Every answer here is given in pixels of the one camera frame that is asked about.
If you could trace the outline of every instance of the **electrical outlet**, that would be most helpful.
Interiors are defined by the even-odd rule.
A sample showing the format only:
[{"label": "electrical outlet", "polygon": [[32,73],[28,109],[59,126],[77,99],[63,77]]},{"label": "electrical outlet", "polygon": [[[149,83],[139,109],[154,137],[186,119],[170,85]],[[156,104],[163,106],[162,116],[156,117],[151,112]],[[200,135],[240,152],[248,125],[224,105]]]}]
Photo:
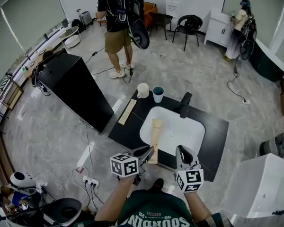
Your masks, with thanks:
[{"label": "electrical outlet", "polygon": [[91,178],[91,177],[88,177],[88,176],[83,176],[83,181],[85,182],[87,180],[88,184],[95,184],[96,187],[99,187],[100,183],[99,181],[97,181],[96,179],[94,178]]},{"label": "electrical outlet", "polygon": [[246,102],[244,102],[244,100],[242,100],[243,104],[250,104],[250,101],[248,99],[246,99]]}]

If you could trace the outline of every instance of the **gray tiled floor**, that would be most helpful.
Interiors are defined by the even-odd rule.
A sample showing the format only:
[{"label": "gray tiled floor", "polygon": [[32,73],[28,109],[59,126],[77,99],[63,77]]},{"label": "gray tiled floor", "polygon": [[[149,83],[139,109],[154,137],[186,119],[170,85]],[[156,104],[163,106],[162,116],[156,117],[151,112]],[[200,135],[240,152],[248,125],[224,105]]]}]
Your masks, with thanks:
[{"label": "gray tiled floor", "polygon": [[[94,51],[104,46],[104,32],[105,28],[98,24],[91,26],[82,34],[84,41],[71,49],[71,53],[87,61]],[[212,211],[219,211],[240,162],[255,157],[262,141],[284,132],[280,91],[276,84],[258,75],[248,62],[239,61],[240,77],[230,86],[251,101],[251,104],[244,105],[240,98],[227,89],[227,81],[234,78],[233,65],[223,59],[223,48],[210,42],[204,46],[203,36],[199,36],[201,43],[197,47],[196,38],[191,36],[184,52],[184,35],[178,33],[173,44],[171,40],[171,33],[168,33],[168,40],[165,41],[163,31],[154,30],[147,50],[134,47],[135,69],[130,84],[125,84],[122,79],[109,79],[109,72],[95,76],[95,81],[110,105],[115,108],[119,106],[102,135],[92,129],[87,130],[79,118],[54,96],[45,97],[39,89],[27,83],[23,96],[4,126],[4,140],[15,169],[29,171],[32,175],[52,171],[70,196],[83,200],[84,191],[70,184],[66,175],[76,167],[87,148],[88,132],[92,148],[92,173],[100,181],[97,192],[104,201],[117,184],[117,179],[110,174],[109,157],[124,150],[107,136],[139,83],[146,82],[150,88],[161,85],[165,88],[166,96],[176,100],[181,100],[187,91],[192,93],[191,106],[230,122],[215,181],[205,182],[199,192]],[[124,58],[124,52],[121,52],[120,60]],[[111,64],[104,51],[101,51],[87,63],[87,67],[93,74],[109,69]],[[87,97],[93,97],[92,91],[87,93]],[[91,168],[89,158],[84,166]],[[139,187],[150,186],[158,177],[165,180],[165,191],[183,198],[172,179],[172,172],[159,166],[147,166],[146,180]],[[54,197],[65,196],[53,174],[43,173],[36,179],[49,181],[49,191]],[[75,179],[82,183],[80,175],[75,174]],[[277,226],[275,219],[265,218],[265,226]],[[264,220],[238,218],[236,225],[262,226],[260,222]],[[280,218],[279,224],[284,226],[284,216]]]}]

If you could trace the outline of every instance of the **khaki shorts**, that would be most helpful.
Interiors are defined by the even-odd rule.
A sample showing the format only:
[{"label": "khaki shorts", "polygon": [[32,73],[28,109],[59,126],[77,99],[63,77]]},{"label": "khaki shorts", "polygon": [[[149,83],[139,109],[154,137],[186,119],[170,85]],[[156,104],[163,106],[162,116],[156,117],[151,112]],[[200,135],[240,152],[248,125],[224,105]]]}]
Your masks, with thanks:
[{"label": "khaki shorts", "polygon": [[118,53],[123,46],[131,45],[131,37],[127,30],[118,32],[108,32],[105,34],[105,52],[114,54]]}]

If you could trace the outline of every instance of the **white mug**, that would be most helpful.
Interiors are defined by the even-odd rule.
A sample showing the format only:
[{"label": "white mug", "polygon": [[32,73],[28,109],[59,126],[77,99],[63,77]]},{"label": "white mug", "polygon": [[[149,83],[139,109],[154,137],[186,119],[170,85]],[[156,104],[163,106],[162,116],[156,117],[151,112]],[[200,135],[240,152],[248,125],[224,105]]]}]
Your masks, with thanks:
[{"label": "white mug", "polygon": [[146,83],[141,83],[138,85],[138,98],[147,98],[149,94],[150,90]]},{"label": "white mug", "polygon": [[164,88],[163,87],[154,87],[152,90],[153,99],[156,103],[161,103],[164,96]]}]

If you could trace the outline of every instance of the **white sink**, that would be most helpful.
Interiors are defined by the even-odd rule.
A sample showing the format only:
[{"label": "white sink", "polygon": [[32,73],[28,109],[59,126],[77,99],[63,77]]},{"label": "white sink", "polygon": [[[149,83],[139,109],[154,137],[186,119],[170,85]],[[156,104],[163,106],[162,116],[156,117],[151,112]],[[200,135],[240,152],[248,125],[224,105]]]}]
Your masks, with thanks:
[{"label": "white sink", "polygon": [[151,144],[152,120],[164,121],[158,149],[173,156],[178,145],[183,145],[196,154],[199,153],[205,135],[204,126],[190,118],[182,119],[180,114],[162,107],[154,107],[148,113],[140,129],[140,137],[146,144]]}]

